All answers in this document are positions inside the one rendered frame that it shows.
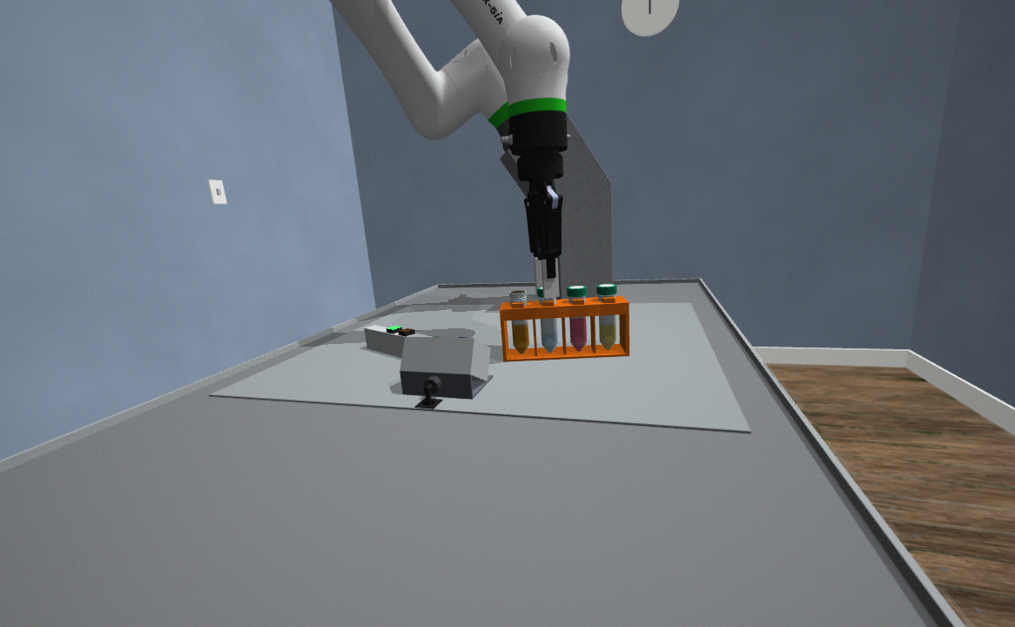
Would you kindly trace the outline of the orange tube rack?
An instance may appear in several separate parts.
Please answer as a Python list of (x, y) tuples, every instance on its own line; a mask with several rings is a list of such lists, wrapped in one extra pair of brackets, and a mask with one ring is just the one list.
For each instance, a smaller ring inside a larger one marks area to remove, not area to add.
[[(609, 350), (603, 345), (595, 344), (595, 316), (616, 316), (619, 314), (620, 322), (620, 344), (614, 344)], [(566, 347), (566, 318), (590, 316), (591, 345), (585, 346), (581, 352), (576, 352), (576, 347)], [(502, 329), (502, 352), (503, 362), (507, 361), (544, 361), (544, 360), (580, 360), (581, 358), (619, 357), (629, 356), (629, 301), (623, 296), (602, 298), (599, 297), (572, 300), (557, 300), (553, 305), (552, 300), (546, 300), (540, 305), (539, 300), (515, 302), (510, 306), (510, 302), (502, 303), (500, 308), (501, 329)], [(563, 347), (555, 347), (552, 353), (546, 348), (538, 347), (536, 341), (535, 319), (561, 318), (562, 344)], [(525, 349), (524, 354), (520, 354), (516, 349), (507, 349), (507, 320), (533, 319), (533, 341), (534, 348)]]

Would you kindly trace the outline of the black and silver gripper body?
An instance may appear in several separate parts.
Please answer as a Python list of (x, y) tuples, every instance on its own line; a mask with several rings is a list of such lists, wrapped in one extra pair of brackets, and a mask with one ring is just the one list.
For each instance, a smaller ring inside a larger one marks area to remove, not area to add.
[(563, 157), (560, 153), (546, 153), (518, 158), (518, 179), (530, 182), (530, 193), (538, 192), (540, 212), (546, 211), (547, 186), (555, 192), (555, 182), (563, 176)]

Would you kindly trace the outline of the light grey bench mat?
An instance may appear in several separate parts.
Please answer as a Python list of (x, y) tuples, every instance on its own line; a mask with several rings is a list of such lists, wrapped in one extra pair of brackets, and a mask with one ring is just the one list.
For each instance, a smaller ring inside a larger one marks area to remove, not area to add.
[[(401, 308), (209, 396), (751, 434), (691, 303), (629, 303), (629, 356), (507, 362), (494, 306)], [(493, 378), (416, 408), (427, 397), (401, 393), (401, 358), (367, 349), (373, 325), (475, 338)]]

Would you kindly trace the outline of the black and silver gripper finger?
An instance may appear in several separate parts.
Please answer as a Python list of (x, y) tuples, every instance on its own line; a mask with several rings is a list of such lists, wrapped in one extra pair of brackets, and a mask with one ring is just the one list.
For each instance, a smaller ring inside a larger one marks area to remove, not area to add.
[(528, 220), (528, 237), (530, 237), (530, 252), (533, 253), (534, 262), (534, 276), (535, 276), (535, 291), (538, 294), (538, 288), (542, 287), (542, 275), (541, 275), (541, 261), (538, 257), (541, 257), (541, 238), (539, 229), (539, 220), (535, 217), (534, 206), (532, 200), (532, 193), (528, 193), (528, 197), (524, 199), (525, 212), (527, 212)]
[(560, 297), (558, 255), (561, 255), (561, 207), (563, 196), (547, 186), (546, 213), (540, 212), (539, 194), (532, 193), (535, 217), (539, 220), (541, 238), (541, 275), (543, 298)]

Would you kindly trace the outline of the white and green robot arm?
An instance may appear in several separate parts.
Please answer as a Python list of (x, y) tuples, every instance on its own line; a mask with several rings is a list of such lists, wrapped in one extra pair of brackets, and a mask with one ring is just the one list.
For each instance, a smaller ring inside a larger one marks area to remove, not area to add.
[(329, 1), (422, 138), (448, 138), (482, 112), (505, 152), (523, 158), (567, 150), (570, 53), (550, 17), (527, 16), (515, 0), (449, 0), (477, 39), (435, 71), (391, 0)]

